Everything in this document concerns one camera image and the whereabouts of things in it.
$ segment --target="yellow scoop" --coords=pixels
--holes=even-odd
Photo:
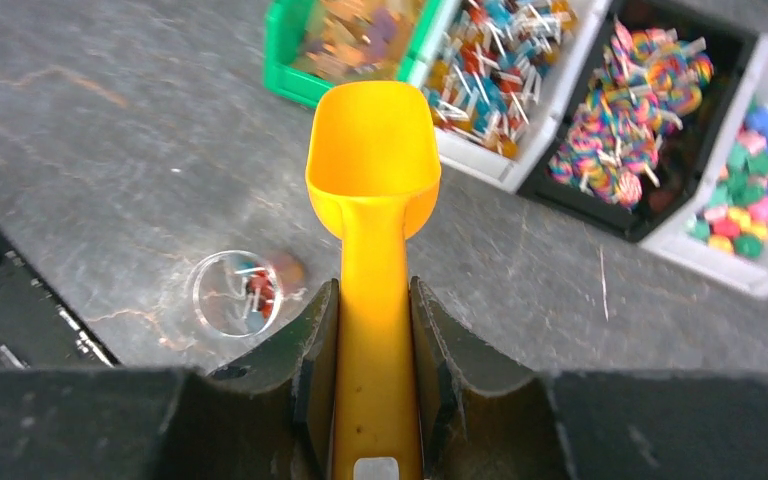
[[[319,220],[343,241],[332,478],[393,458],[420,479],[405,240],[440,187],[425,98],[399,82],[331,89],[313,118],[305,181]]]

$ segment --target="gray table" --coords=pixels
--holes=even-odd
[[[768,31],[768,2],[705,3]],[[337,274],[303,181],[311,112],[260,87],[266,8],[0,0],[0,225],[127,364],[209,369],[252,347],[209,340],[185,301],[213,252],[287,246],[312,283]],[[768,372],[768,302],[456,172],[409,249],[529,366]]]

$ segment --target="plastic bin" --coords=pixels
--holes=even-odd
[[[418,59],[431,64],[442,46],[444,33],[461,11],[461,0],[443,0],[431,40]],[[574,39],[565,44],[558,62],[543,79],[540,103],[529,117],[531,128],[519,141],[517,159],[511,161],[455,134],[437,129],[437,149],[445,165],[481,179],[497,188],[515,193],[543,152],[555,138],[578,73],[587,58],[610,0],[569,0],[579,23]]]
[[[319,0],[275,0],[266,13],[263,84],[269,91],[308,107],[316,107],[319,99],[334,86],[291,67],[298,57],[307,19],[316,1]],[[399,67],[397,80],[408,82],[411,72],[420,66],[416,60],[419,52],[431,48],[427,45],[427,33],[435,23],[441,2],[426,1]]]
[[[722,123],[696,194],[640,245],[662,258],[763,299],[768,297],[768,241],[764,252],[753,261],[709,248],[684,233],[685,221],[704,208],[711,198],[718,173],[726,163],[753,96],[762,104],[768,103],[768,36],[758,42]]]
[[[614,0],[606,20],[613,20],[615,16],[631,31],[674,28],[679,38],[684,40],[705,37],[708,46],[706,53],[716,69],[711,84],[704,92],[701,107],[683,119],[684,130],[665,139],[660,154],[661,161],[656,173],[664,185],[662,188],[675,191],[675,198],[666,208],[650,208],[650,196],[658,189],[641,179],[644,185],[643,201],[633,211],[629,211],[619,205],[605,203],[574,187],[559,184],[548,173],[549,161],[564,141],[576,108],[588,94],[587,84],[593,71],[603,63],[603,46],[610,42],[614,33],[612,21],[602,25],[584,68],[580,70],[555,142],[535,166],[519,193],[637,243],[671,218],[696,194],[711,149],[755,49],[758,34],[667,0]]]

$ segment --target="black bin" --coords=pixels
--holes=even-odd
[[[705,37],[706,53],[715,74],[703,91],[702,105],[682,118],[684,129],[664,138],[656,170],[661,187],[642,177],[643,199],[632,211],[603,202],[587,193],[557,183],[549,175],[549,161],[565,141],[573,115],[589,93],[593,71],[604,63],[603,47],[610,44],[614,19],[630,31],[675,29],[679,39]],[[518,193],[637,243],[691,199],[702,179],[711,149],[732,98],[743,79],[759,34],[668,0],[614,0],[579,73],[555,141],[526,178]]]

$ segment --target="small plastic cup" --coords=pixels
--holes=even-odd
[[[214,253],[196,265],[188,292],[198,322],[225,337],[265,332],[300,287],[304,269],[294,257],[244,250]]]

